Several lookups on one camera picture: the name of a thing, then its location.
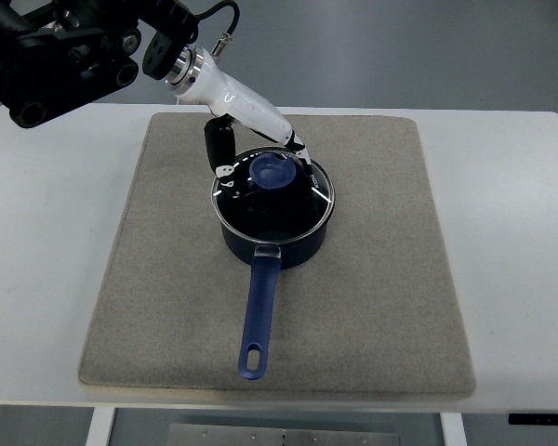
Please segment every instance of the pot lid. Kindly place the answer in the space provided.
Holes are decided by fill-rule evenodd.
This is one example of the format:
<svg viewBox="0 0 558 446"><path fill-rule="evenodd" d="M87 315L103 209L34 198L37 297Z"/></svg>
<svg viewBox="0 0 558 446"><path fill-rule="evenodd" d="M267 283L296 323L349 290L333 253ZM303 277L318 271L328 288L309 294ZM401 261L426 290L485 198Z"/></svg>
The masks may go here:
<svg viewBox="0 0 558 446"><path fill-rule="evenodd" d="M333 185L312 162L307 174L301 161L287 151L262 148L236 157L228 190L216 179L213 206L221 223L255 242L286 243L303 237L330 217Z"/></svg>

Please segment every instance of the black cable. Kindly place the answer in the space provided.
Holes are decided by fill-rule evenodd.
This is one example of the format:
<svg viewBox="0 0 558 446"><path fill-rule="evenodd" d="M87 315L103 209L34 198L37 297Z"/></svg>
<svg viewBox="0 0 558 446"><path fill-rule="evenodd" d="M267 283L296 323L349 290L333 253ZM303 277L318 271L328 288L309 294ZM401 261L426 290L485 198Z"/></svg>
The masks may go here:
<svg viewBox="0 0 558 446"><path fill-rule="evenodd" d="M216 12L220 11L225 7L231 7L233 9L232 24L227 29L227 34L231 35L233 34L233 31L235 31L235 27L238 25L238 20L240 19L240 8L238 7L238 4L235 3L233 0L222 0L221 2L217 3L216 5L208 9L207 11L203 12L202 14L195 15L195 17L199 20L208 19L213 14L215 14Z"/></svg>

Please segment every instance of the white table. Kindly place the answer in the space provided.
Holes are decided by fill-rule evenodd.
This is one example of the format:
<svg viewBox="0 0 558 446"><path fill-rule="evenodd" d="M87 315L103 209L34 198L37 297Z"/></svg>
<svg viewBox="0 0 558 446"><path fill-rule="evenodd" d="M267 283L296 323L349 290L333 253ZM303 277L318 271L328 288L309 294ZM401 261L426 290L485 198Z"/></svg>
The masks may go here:
<svg viewBox="0 0 558 446"><path fill-rule="evenodd" d="M156 112L195 111L206 108L91 104L22 130L0 109L0 403L201 407L90 394L76 380L146 126ZM558 115L282 111L416 121L477 389L455 402L272 407L558 412Z"/></svg>

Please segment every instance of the saucepan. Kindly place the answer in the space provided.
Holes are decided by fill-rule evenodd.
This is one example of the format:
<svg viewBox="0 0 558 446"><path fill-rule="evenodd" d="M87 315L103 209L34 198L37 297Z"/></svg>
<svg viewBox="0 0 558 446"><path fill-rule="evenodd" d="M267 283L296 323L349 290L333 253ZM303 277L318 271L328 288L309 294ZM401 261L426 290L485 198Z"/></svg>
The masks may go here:
<svg viewBox="0 0 558 446"><path fill-rule="evenodd" d="M258 379L267 368L280 270L301 265L320 249L335 191L317 162L311 173L290 152L264 147L237 155L232 182L216 178L212 202L227 246L251 268L238 370Z"/></svg>

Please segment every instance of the metal plate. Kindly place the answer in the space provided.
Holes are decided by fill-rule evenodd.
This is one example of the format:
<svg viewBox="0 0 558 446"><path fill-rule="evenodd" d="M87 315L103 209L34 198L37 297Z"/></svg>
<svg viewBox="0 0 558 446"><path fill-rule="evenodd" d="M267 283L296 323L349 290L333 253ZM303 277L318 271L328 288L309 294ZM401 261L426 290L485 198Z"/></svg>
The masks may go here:
<svg viewBox="0 0 558 446"><path fill-rule="evenodd" d="M167 446L399 446L399 436L376 432L180 425L169 427Z"/></svg>

